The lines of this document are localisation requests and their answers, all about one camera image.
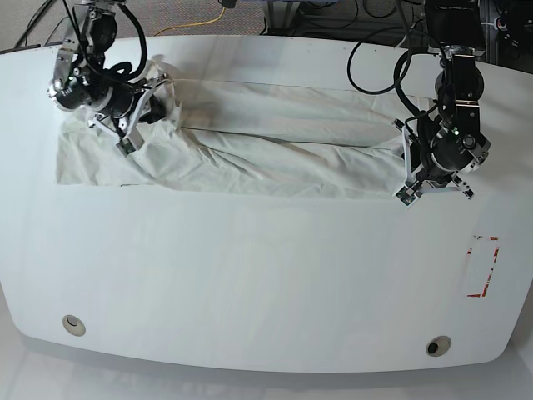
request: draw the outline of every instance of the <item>white cloth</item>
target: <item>white cloth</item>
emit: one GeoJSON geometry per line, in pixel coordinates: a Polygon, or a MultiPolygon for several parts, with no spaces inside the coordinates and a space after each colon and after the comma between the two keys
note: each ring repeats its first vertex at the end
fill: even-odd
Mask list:
{"type": "MultiPolygon", "coordinates": [[[[139,124],[146,143],[124,158],[116,138],[62,125],[57,182],[158,184],[175,190],[305,198],[390,198],[402,185],[396,95],[240,82],[175,81],[176,120],[139,124]]],[[[420,109],[429,101],[412,98],[420,109]]]]}

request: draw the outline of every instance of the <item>red marking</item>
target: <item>red marking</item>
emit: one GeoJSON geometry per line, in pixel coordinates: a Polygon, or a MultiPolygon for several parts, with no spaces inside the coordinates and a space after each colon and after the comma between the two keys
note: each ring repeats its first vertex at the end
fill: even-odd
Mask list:
{"type": "Polygon", "coordinates": [[[494,264],[496,264],[496,259],[498,258],[498,253],[500,252],[500,248],[496,247],[494,249],[494,264]]]}

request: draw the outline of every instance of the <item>gray carpet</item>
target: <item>gray carpet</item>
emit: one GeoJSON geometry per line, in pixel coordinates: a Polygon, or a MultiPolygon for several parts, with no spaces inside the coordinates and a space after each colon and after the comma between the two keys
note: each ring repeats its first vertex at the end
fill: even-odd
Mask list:
{"type": "MultiPolygon", "coordinates": [[[[360,18],[365,17],[360,5],[360,18]]],[[[32,15],[44,0],[0,0],[0,50],[12,48],[22,35],[32,15]]],[[[68,0],[69,4],[79,1],[68,0]]],[[[325,8],[317,13],[327,13],[341,18],[352,18],[355,15],[355,0],[340,0],[334,7],[325,8]]],[[[383,14],[394,7],[394,0],[369,0],[371,13],[383,14]]],[[[221,7],[217,0],[129,0],[129,8],[141,22],[147,36],[154,35],[158,30],[171,25],[206,21],[218,16],[221,7]]],[[[411,16],[411,6],[404,6],[405,13],[411,16]]],[[[57,0],[48,14],[33,30],[28,44],[45,43],[48,36],[65,16],[62,1],[57,0]]],[[[118,36],[130,38],[136,36],[131,23],[119,12],[118,36]]],[[[237,6],[227,10],[219,22],[201,27],[186,27],[167,32],[167,35],[257,35],[263,29],[262,5],[258,1],[239,0],[237,6]]],[[[62,29],[53,36],[59,40],[62,29]]]]}

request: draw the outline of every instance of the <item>white table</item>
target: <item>white table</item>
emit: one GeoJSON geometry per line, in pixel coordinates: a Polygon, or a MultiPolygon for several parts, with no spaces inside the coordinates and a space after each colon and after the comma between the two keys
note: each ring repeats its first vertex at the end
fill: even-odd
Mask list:
{"type": "MultiPolygon", "coordinates": [[[[148,40],[152,57],[180,78],[332,89],[350,89],[352,46],[281,37],[148,40]]],[[[0,94],[0,282],[24,334],[166,363],[286,372],[446,367],[504,350],[533,277],[533,77],[479,66],[492,149],[468,176],[475,199],[424,196],[406,209],[395,199],[57,186],[64,114],[46,96],[55,52],[0,57],[8,77],[0,94]],[[473,235],[500,238],[485,297],[466,296],[479,268],[467,262],[473,235]],[[67,314],[83,320],[83,337],[63,328],[67,314]],[[451,338],[450,351],[428,357],[427,343],[440,335],[451,338]]],[[[136,40],[122,40],[110,62],[138,53],[136,40]]],[[[400,54],[363,47],[356,79],[383,87],[400,54]]],[[[433,97],[438,72],[435,58],[417,58],[407,93],[433,97]]]]}

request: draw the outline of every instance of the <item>black cable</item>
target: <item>black cable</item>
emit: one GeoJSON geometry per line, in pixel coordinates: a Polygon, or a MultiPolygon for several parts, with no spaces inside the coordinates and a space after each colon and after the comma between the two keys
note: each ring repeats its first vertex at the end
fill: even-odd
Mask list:
{"type": "Polygon", "coordinates": [[[118,4],[118,7],[121,9],[124,15],[132,22],[133,27],[135,27],[135,30],[137,31],[139,42],[141,44],[141,61],[139,62],[139,66],[134,72],[126,75],[125,77],[126,81],[131,81],[132,79],[139,77],[147,65],[147,60],[148,60],[147,38],[144,35],[144,31],[142,30],[141,24],[135,18],[133,13],[126,7],[126,4],[118,4]]]}
{"type": "Polygon", "coordinates": [[[27,43],[27,37],[30,34],[30,32],[37,26],[37,24],[41,21],[42,17],[47,13],[47,11],[50,9],[50,7],[56,2],[56,0],[46,0],[41,7],[33,14],[32,19],[30,19],[30,22],[28,23],[26,30],[22,34],[22,36],[17,40],[15,43],[15,46],[13,48],[19,48],[21,47],[22,43],[26,41],[27,43]]]}
{"type": "Polygon", "coordinates": [[[319,23],[313,22],[312,20],[308,19],[306,17],[306,14],[300,11],[300,15],[306,20],[307,23],[317,27],[317,28],[325,28],[325,29],[343,29],[348,28],[350,25],[352,25],[357,19],[359,18],[359,4],[357,3],[357,0],[354,0],[354,3],[356,4],[356,16],[347,24],[342,25],[340,27],[328,27],[326,25],[321,25],[319,23]]]}
{"type": "Polygon", "coordinates": [[[383,14],[383,15],[375,15],[375,14],[372,14],[370,11],[368,11],[368,0],[363,0],[363,10],[365,10],[365,13],[367,13],[373,18],[388,18],[398,10],[398,7],[397,5],[395,5],[394,8],[390,10],[390,12],[383,14]]]}
{"type": "Polygon", "coordinates": [[[351,51],[350,57],[348,58],[348,65],[347,65],[348,80],[350,81],[351,85],[355,89],[357,89],[359,92],[361,92],[361,93],[370,94],[370,95],[374,95],[374,96],[377,96],[377,95],[380,95],[380,94],[389,93],[392,89],[396,88],[397,86],[399,86],[401,84],[401,81],[404,80],[404,78],[407,75],[407,72],[409,71],[409,66],[411,65],[411,60],[412,60],[411,28],[407,24],[406,16],[403,13],[403,8],[401,6],[401,0],[396,0],[396,6],[398,7],[398,11],[399,11],[399,14],[400,14],[401,24],[403,25],[403,29],[404,29],[404,31],[406,33],[406,41],[407,41],[407,49],[408,49],[407,50],[408,54],[407,54],[407,60],[406,60],[406,67],[404,68],[404,70],[401,73],[400,77],[397,80],[395,80],[395,82],[392,85],[390,85],[390,87],[386,87],[385,89],[372,91],[372,90],[363,89],[362,87],[358,86],[353,81],[353,79],[351,77],[351,62],[353,61],[353,57],[356,54],[356,51],[361,47],[361,45],[364,42],[366,42],[366,41],[370,40],[371,38],[375,37],[375,35],[378,35],[379,33],[387,32],[387,31],[392,31],[394,29],[398,29],[399,27],[384,27],[383,29],[379,29],[379,30],[377,30],[375,32],[370,33],[369,35],[366,35],[354,47],[354,49],[351,51]]]}
{"type": "Polygon", "coordinates": [[[59,29],[59,27],[61,27],[61,24],[67,20],[68,20],[68,17],[61,18],[61,20],[57,23],[56,27],[52,30],[52,33],[50,33],[50,36],[48,37],[47,41],[44,43],[44,46],[46,46],[50,42],[54,33],[59,29]]]}
{"type": "Polygon", "coordinates": [[[415,121],[416,119],[420,119],[420,118],[423,118],[423,117],[427,117],[429,116],[431,113],[433,113],[437,108],[439,107],[439,104],[436,103],[435,105],[433,105],[433,107],[431,107],[429,110],[427,111],[423,111],[423,112],[419,112],[417,115],[413,116],[413,117],[409,117],[405,120],[404,124],[407,125],[407,123],[410,123],[411,121],[415,121]]]}
{"type": "MultiPolygon", "coordinates": [[[[427,50],[424,47],[413,48],[412,52],[411,52],[411,55],[416,56],[418,54],[427,54],[427,50]]],[[[401,55],[401,57],[398,59],[396,65],[394,67],[394,74],[393,74],[393,77],[394,77],[395,81],[397,81],[400,78],[400,73],[401,73],[401,70],[403,68],[403,64],[406,63],[406,60],[407,60],[408,57],[409,57],[409,52],[404,52],[401,55]]],[[[413,114],[413,115],[419,114],[420,110],[418,109],[418,107],[416,107],[411,102],[411,100],[409,100],[409,98],[403,92],[403,90],[401,89],[401,84],[396,86],[395,89],[396,89],[396,94],[398,95],[400,101],[402,102],[402,104],[404,106],[406,106],[406,108],[411,112],[411,114],[413,114]]]]}

